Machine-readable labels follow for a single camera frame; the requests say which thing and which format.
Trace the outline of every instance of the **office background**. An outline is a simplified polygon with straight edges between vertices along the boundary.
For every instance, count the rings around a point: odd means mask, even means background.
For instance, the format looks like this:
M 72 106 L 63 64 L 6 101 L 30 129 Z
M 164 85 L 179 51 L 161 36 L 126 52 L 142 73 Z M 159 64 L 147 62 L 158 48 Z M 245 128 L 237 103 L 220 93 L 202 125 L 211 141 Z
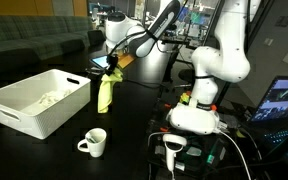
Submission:
M 158 12 L 159 0 L 146 0 L 148 11 Z M 0 15 L 87 16 L 87 2 L 113 5 L 134 16 L 136 5 L 144 0 L 0 0 Z M 238 86 L 257 105 L 276 75 L 288 75 L 288 25 L 276 26 L 288 16 L 288 1 L 274 0 L 249 51 L 249 76 Z

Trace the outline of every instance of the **computer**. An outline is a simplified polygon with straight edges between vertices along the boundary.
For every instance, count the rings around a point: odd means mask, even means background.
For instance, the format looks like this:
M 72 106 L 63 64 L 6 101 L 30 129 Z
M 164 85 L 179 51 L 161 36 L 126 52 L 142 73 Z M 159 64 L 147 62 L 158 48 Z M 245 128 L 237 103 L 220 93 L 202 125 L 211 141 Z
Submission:
M 243 126 L 268 152 L 288 138 L 288 76 L 274 78 L 255 113 Z

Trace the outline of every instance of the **yellow towel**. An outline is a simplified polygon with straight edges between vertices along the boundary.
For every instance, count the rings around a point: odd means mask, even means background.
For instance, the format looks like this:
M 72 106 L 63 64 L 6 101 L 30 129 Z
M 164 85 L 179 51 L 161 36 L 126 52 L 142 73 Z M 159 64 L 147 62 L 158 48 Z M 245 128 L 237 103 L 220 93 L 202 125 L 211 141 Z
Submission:
M 116 82 L 122 82 L 123 80 L 123 73 L 118 68 L 115 68 L 113 72 L 110 76 L 104 74 L 102 77 L 98 93 L 98 113 L 107 113 L 108 106 L 112 103 L 113 86 Z

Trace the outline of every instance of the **mug handle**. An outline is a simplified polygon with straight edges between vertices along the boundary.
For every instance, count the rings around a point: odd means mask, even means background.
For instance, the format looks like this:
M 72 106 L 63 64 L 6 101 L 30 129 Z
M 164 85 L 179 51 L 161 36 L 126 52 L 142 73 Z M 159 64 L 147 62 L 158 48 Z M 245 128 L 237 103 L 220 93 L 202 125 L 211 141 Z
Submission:
M 80 150 L 80 151 L 82 151 L 82 152 L 90 152 L 90 151 L 88 150 L 88 148 L 80 147 L 82 144 L 86 144 L 86 143 L 87 143 L 86 139 L 83 139 L 82 141 L 80 141 L 80 142 L 77 144 L 77 149 Z

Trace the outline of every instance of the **black tabletop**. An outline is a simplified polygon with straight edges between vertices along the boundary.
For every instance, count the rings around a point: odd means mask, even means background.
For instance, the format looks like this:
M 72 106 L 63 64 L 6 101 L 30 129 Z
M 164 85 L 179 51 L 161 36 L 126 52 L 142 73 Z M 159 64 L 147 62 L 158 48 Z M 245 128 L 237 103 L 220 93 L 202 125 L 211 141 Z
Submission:
M 171 45 L 159 45 L 171 49 Z M 104 55 L 104 45 L 55 57 L 38 64 L 0 74 L 0 88 L 50 69 L 85 76 L 92 57 Z M 123 69 L 124 78 L 160 83 L 168 54 L 156 47 L 145 58 Z M 158 85 L 116 83 L 109 113 L 97 113 L 98 83 L 92 81 L 91 102 L 45 140 L 39 140 L 0 124 L 0 179 L 145 179 L 145 129 L 158 95 Z M 108 133 L 104 154 L 92 158 L 80 152 L 77 143 L 85 133 L 100 127 Z

